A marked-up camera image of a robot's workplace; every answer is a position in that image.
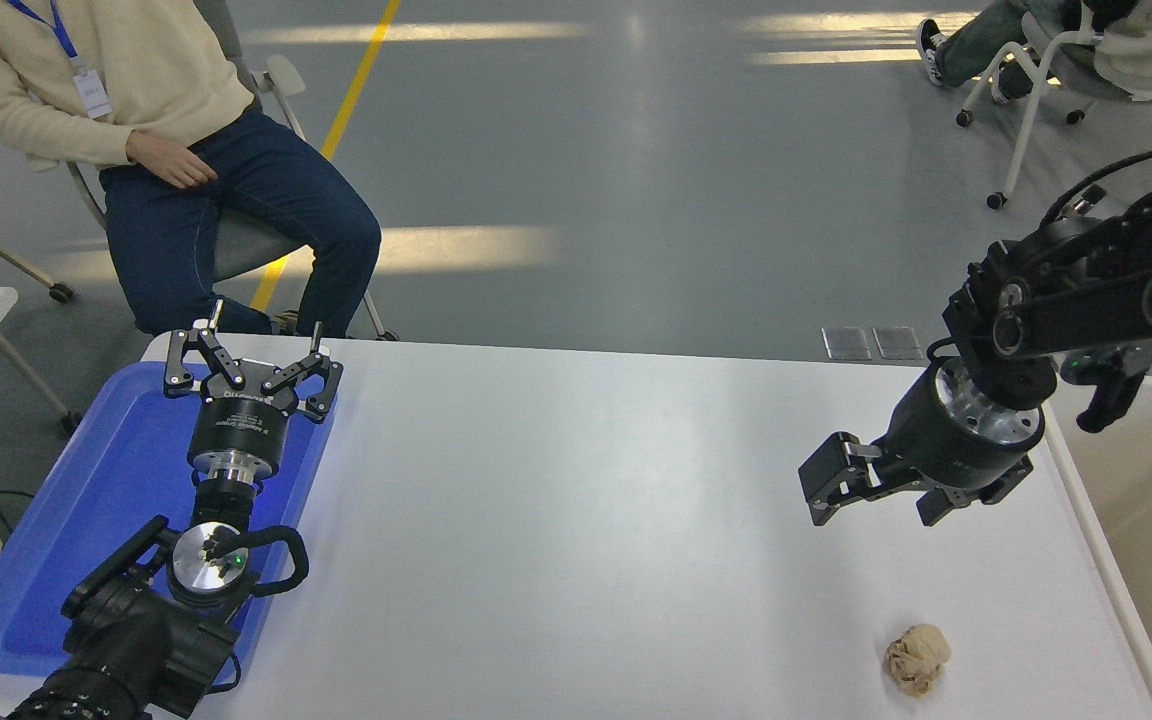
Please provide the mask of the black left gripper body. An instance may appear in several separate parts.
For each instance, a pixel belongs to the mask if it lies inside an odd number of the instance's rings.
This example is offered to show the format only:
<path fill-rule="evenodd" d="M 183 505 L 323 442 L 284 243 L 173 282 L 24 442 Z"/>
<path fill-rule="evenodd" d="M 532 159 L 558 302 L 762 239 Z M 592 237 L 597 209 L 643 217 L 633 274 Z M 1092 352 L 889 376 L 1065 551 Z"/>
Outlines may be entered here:
<path fill-rule="evenodd" d="M 202 388 L 200 414 L 185 456 L 189 462 L 211 462 L 225 452 L 238 452 L 262 462 L 280 462 L 285 455 L 291 414 L 300 404 L 296 386 L 262 392 L 274 381 L 276 366 L 238 359 L 243 386 L 233 388 L 227 377 L 211 374 Z"/>

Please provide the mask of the person's right hand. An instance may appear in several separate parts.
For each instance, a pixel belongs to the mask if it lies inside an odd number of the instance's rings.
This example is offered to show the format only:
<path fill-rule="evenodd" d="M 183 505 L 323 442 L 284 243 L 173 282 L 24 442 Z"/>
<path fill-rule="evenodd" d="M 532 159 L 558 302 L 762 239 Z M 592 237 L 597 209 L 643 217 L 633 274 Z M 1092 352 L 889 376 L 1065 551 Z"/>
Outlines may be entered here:
<path fill-rule="evenodd" d="M 129 132 L 126 156 L 175 190 L 196 190 L 219 179 L 218 173 L 196 152 L 141 129 Z"/>

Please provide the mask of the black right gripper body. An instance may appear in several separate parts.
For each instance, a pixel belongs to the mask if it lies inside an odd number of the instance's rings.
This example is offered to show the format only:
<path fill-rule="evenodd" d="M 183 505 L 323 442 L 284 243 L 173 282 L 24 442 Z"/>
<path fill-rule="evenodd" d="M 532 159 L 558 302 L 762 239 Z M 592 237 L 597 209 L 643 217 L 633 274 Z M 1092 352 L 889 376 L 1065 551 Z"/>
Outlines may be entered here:
<path fill-rule="evenodd" d="M 1032 471 L 1028 454 L 1043 430 L 1041 409 L 998 404 L 975 386 L 963 361 L 942 361 L 925 369 L 893 410 L 879 438 L 879 478 L 1009 493 Z"/>

